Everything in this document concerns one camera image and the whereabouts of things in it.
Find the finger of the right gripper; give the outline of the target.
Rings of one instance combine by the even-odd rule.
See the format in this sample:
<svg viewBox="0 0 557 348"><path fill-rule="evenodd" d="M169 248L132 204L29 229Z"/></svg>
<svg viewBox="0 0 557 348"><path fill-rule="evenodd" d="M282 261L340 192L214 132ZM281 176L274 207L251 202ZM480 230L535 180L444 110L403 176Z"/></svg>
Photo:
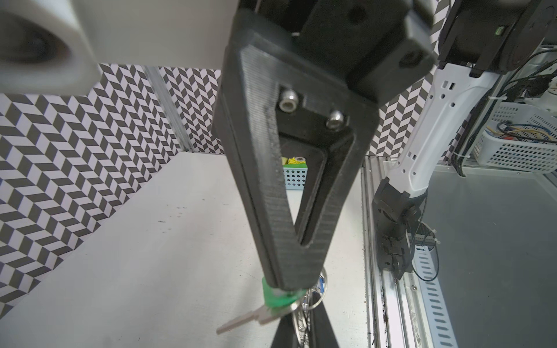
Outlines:
<svg viewBox="0 0 557 348"><path fill-rule="evenodd" d="M222 143L271 287L307 289L379 123L376 103L270 42L236 12L214 105ZM283 157L304 157L287 190Z"/></svg>

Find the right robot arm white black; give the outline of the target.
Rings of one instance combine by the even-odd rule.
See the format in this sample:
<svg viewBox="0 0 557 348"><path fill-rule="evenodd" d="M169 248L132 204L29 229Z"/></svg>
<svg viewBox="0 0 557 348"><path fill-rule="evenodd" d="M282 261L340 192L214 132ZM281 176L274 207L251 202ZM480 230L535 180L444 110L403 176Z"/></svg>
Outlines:
<svg viewBox="0 0 557 348"><path fill-rule="evenodd" d="M374 199L397 277L435 165L472 108L556 19L555 1L454 1L437 48L427 1L241 1L213 130L268 285L308 289L379 126L379 109L432 74L422 114Z"/></svg>

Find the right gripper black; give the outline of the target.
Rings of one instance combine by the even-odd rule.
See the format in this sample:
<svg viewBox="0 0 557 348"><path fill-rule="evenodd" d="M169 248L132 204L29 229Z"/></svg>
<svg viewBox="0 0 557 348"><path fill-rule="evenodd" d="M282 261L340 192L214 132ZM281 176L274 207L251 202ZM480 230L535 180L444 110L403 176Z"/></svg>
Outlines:
<svg viewBox="0 0 557 348"><path fill-rule="evenodd" d="M270 42L378 105L435 62L429 1L239 1L237 11Z"/></svg>

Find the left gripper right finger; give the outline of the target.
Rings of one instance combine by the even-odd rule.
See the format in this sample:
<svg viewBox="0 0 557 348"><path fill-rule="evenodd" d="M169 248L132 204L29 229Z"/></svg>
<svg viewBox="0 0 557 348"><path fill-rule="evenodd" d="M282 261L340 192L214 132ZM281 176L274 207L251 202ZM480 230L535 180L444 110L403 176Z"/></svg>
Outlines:
<svg viewBox="0 0 557 348"><path fill-rule="evenodd" d="M310 311L310 347L339 348L323 303Z"/></svg>

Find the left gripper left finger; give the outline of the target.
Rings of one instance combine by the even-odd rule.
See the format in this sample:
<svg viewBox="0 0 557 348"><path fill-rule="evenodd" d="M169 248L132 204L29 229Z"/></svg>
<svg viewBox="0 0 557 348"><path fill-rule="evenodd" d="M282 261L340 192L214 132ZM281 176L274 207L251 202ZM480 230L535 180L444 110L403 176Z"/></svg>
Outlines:
<svg viewBox="0 0 557 348"><path fill-rule="evenodd" d="M282 317L271 343L271 348L298 348L300 334L297 329L296 312Z"/></svg>

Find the key with green tag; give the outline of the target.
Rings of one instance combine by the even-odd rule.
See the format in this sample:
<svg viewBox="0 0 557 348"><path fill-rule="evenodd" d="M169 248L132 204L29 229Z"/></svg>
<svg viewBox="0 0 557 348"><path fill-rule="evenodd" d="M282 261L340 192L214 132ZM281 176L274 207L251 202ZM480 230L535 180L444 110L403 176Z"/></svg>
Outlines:
<svg viewBox="0 0 557 348"><path fill-rule="evenodd" d="M250 322L257 322L261 326L293 314L303 303L307 290L284 291L273 288L265 277L262 278L263 304L248 313L229 320L216 329L217 334L236 329Z"/></svg>

